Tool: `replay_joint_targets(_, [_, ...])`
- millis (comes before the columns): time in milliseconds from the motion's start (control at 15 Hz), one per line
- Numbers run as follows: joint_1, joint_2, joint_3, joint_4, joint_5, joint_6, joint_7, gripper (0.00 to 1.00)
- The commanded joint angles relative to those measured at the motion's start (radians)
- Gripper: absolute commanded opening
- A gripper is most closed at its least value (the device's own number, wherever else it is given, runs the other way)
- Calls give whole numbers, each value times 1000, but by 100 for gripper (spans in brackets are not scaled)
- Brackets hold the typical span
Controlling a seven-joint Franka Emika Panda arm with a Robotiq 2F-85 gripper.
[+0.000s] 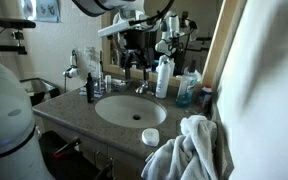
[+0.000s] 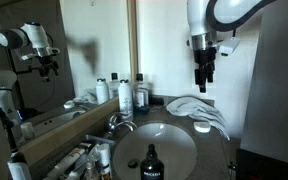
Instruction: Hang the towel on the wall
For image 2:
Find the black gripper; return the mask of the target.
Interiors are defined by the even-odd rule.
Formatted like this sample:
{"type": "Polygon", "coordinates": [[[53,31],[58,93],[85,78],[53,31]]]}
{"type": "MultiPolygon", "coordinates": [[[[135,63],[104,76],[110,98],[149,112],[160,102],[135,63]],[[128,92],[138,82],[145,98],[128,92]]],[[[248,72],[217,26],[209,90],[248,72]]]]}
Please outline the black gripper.
{"type": "Polygon", "coordinates": [[[216,48],[211,47],[206,50],[194,50],[194,60],[198,64],[195,70],[195,83],[199,85],[201,93],[206,93],[205,83],[213,83],[215,71],[216,48]]]}

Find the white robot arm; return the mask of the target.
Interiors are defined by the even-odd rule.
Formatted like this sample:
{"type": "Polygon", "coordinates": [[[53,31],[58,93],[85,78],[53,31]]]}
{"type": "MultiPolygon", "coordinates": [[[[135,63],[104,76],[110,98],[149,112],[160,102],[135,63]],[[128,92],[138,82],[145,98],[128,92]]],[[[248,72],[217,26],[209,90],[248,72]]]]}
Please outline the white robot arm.
{"type": "Polygon", "coordinates": [[[218,32],[236,32],[253,15],[275,0],[187,0],[189,39],[195,70],[195,84],[206,92],[206,83],[213,81],[216,54],[230,55],[240,43],[235,36],[218,40],[218,32]]]}

